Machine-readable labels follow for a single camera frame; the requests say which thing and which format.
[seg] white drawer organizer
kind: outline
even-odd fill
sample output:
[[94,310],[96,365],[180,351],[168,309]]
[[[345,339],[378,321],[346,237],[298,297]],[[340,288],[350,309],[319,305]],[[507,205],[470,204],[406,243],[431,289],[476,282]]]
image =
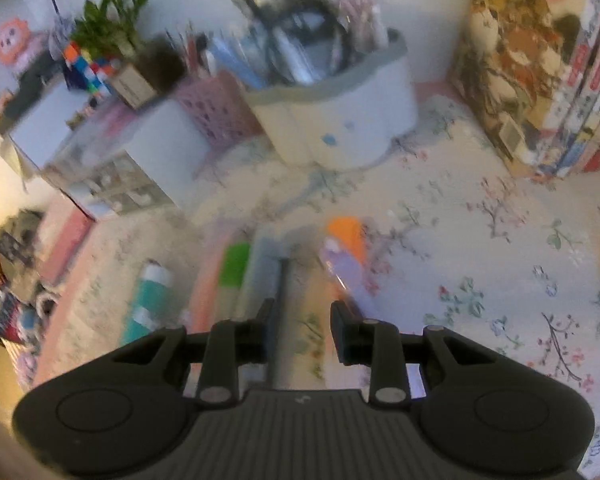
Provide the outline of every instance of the white drawer organizer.
[[407,46],[396,30],[387,48],[337,76],[312,86],[247,92],[245,99],[290,166],[370,166],[418,121]]

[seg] potted plant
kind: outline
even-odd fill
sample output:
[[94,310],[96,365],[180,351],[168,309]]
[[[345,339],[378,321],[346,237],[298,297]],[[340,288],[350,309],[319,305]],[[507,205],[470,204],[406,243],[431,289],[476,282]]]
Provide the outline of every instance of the potted plant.
[[149,0],[93,0],[84,3],[71,39],[91,57],[131,57],[142,46],[136,31],[140,11]]

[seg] orange flower plush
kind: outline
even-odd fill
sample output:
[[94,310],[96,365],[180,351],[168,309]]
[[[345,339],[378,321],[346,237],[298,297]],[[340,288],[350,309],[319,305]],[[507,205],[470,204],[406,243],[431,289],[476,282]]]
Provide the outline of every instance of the orange flower plush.
[[31,37],[29,24],[18,18],[0,27],[0,62],[5,65],[15,63],[18,55],[26,48]]

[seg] floral pattern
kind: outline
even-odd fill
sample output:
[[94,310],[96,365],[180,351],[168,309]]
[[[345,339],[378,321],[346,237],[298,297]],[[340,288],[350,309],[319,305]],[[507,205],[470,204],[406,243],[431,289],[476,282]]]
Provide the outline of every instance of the floral pattern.
[[366,368],[337,361],[317,258],[326,223],[357,216],[383,319],[404,333],[448,326],[577,390],[597,425],[582,473],[600,474],[600,172],[514,180],[463,105],[436,95],[421,118],[364,171],[289,168],[265,137],[249,139],[201,172],[183,211],[97,225],[49,376],[115,348],[146,258],[176,270],[174,304],[188,304],[206,233],[240,219],[246,234],[269,223],[290,253],[278,386],[368,387]]

